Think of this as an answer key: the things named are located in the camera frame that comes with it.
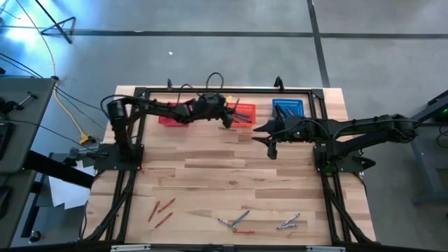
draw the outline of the white paper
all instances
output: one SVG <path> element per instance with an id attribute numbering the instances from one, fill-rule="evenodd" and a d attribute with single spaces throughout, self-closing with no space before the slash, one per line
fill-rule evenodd
<path id="1" fill-rule="evenodd" d="M 77 161 L 77 170 L 85 172 L 91 176 L 95 175 L 95 170 L 93 166 L 83 167 L 83 161 Z M 79 185 L 74 185 L 72 183 L 67 183 L 58 178 L 48 177 L 51 189 L 51 198 L 53 201 L 53 206 L 59 206 L 64 204 L 65 209 L 70 209 L 74 207 L 83 206 L 89 199 L 90 189 L 84 188 Z"/>

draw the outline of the wooden tabletop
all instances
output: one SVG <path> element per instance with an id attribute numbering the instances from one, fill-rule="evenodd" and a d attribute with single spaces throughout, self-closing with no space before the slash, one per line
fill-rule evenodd
<path id="1" fill-rule="evenodd" d="M 133 95 L 135 86 L 118 86 L 116 94 Z M 328 117 L 347 120 L 342 90 L 325 88 Z M 195 94 L 182 94 L 181 101 Z M 308 98 L 301 94 L 231 94 L 233 100 L 256 104 L 256 124 L 264 125 L 271 116 L 273 98 L 302 99 L 310 116 Z M 153 93 L 151 99 L 175 102 L 177 94 Z M 320 115 L 319 104 L 316 110 Z M 127 243 L 149 244 L 330 244 L 322 182 L 316 173 L 311 143 L 280 143 L 278 159 L 266 156 L 266 147 L 251 140 L 266 134 L 251 128 L 220 129 L 220 120 L 200 120 L 187 127 L 165 127 L 158 117 L 146 117 L 143 144 L 144 172 L 139 172 L 127 226 Z M 108 126 L 105 143 L 113 143 Z M 375 240 L 364 187 L 353 174 L 340 174 L 346 209 L 362 231 Z M 116 171 L 106 171 L 92 187 L 87 206 L 88 236 L 111 208 Z M 176 201 L 150 223 L 155 203 Z M 251 210 L 238 228 L 255 234 L 235 234 L 216 219 L 235 220 Z M 122 210 L 115 224 L 116 235 Z M 173 215 L 154 229 L 168 213 Z M 276 230 L 296 213 L 298 227 Z M 335 214 L 342 237 L 340 217 Z"/>

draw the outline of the concrete floor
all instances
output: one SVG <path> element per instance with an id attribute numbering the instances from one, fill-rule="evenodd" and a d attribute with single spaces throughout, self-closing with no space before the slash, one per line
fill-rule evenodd
<path id="1" fill-rule="evenodd" d="M 21 0 L 40 27 L 51 21 L 32 0 Z M 311 32 L 306 0 L 41 0 L 56 20 L 77 17 L 77 29 L 147 31 Z M 321 32 L 447 33 L 448 2 L 443 0 L 315 0 Z M 1 14 L 5 25 L 31 26 L 15 1 Z M 312 38 L 119 37 L 75 36 L 69 45 L 47 36 L 60 87 L 98 104 L 117 85 L 201 85 L 212 71 L 226 85 L 271 86 L 282 76 L 289 87 L 322 87 Z M 330 86 L 342 88 L 350 118 L 384 113 L 411 116 L 448 87 L 448 40 L 335 39 L 322 40 Z M 32 30 L 12 29 L 0 35 L 0 52 L 53 74 L 40 37 Z M 0 64 L 10 74 L 23 74 Z M 83 107 L 95 118 L 102 114 Z M 86 132 L 102 137 L 104 129 L 72 110 Z M 79 134 L 52 99 L 43 125 L 72 139 Z M 42 154 L 73 144 L 39 130 L 33 149 Z M 424 191 L 411 148 L 387 143 L 367 149 L 377 166 L 365 173 L 367 195 L 377 240 L 383 244 L 448 250 L 447 205 L 413 206 Z M 35 229 L 44 238 L 36 244 L 73 241 L 82 208 L 44 209 Z M 27 244 L 15 239 L 14 245 Z"/>

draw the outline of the yellow cable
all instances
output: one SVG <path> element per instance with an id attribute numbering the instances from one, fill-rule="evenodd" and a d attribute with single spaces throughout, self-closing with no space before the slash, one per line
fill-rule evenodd
<path id="1" fill-rule="evenodd" d="M 33 23 L 34 28 L 36 28 L 37 32 L 39 33 L 39 35 L 41 35 L 41 38 L 43 40 L 43 42 L 45 43 L 45 46 L 48 49 L 48 52 L 50 53 L 51 56 L 51 62 L 53 65 L 53 75 L 56 76 L 56 64 L 55 64 L 55 58 L 53 57 L 53 54 L 51 53 L 51 49 L 50 46 L 48 46 L 47 41 L 45 40 L 45 38 L 43 37 L 41 31 L 39 31 L 39 28 L 37 28 L 36 24 L 34 23 L 34 21 L 31 19 L 31 17 L 28 15 L 28 12 L 25 10 L 25 8 L 23 8 L 22 4 L 19 2 L 19 0 L 15 0 L 18 5 L 21 7 L 21 9 L 23 10 L 23 12 L 25 12 L 25 14 L 27 15 L 27 17 L 29 18 L 29 20 L 31 21 L 31 23 Z M 65 112 L 70 116 L 71 120 L 73 121 L 73 123 L 75 124 L 75 126 L 78 128 L 80 134 L 81 134 L 81 140 L 79 141 L 80 144 L 84 144 L 86 141 L 88 141 L 88 135 L 85 134 L 83 132 L 83 130 L 81 129 L 81 127 L 79 126 L 78 122 L 76 121 L 76 119 L 73 117 L 73 114 L 63 105 L 63 103 L 59 100 L 59 97 L 57 96 L 57 92 L 56 92 L 56 85 L 55 84 L 55 88 L 53 89 L 53 94 L 55 95 L 56 98 L 56 102 L 61 106 L 62 109 L 65 110 Z"/>

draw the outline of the plastic basket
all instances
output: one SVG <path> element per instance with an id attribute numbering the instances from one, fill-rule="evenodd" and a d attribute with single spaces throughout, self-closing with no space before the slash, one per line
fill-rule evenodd
<path id="1" fill-rule="evenodd" d="M 229 104 L 230 108 L 235 107 L 235 103 Z M 238 103 L 236 113 L 244 114 L 246 116 L 237 116 L 233 114 L 232 127 L 252 127 L 255 125 L 257 113 L 255 104 L 241 104 Z"/>
<path id="2" fill-rule="evenodd" d="M 175 102 L 168 102 L 168 105 L 175 106 L 176 103 Z M 179 122 L 176 122 L 175 119 L 173 119 L 173 118 L 166 118 L 164 116 L 159 116 L 159 123 L 161 125 L 164 125 L 165 127 L 185 127 L 185 126 L 188 126 L 188 123 L 186 123 L 186 124 L 179 123 Z"/>
<path id="3" fill-rule="evenodd" d="M 303 101 L 301 99 L 273 99 L 272 100 L 272 116 L 276 117 L 275 105 L 279 105 L 283 111 L 285 111 L 286 117 L 292 116 L 305 116 L 303 111 Z"/>

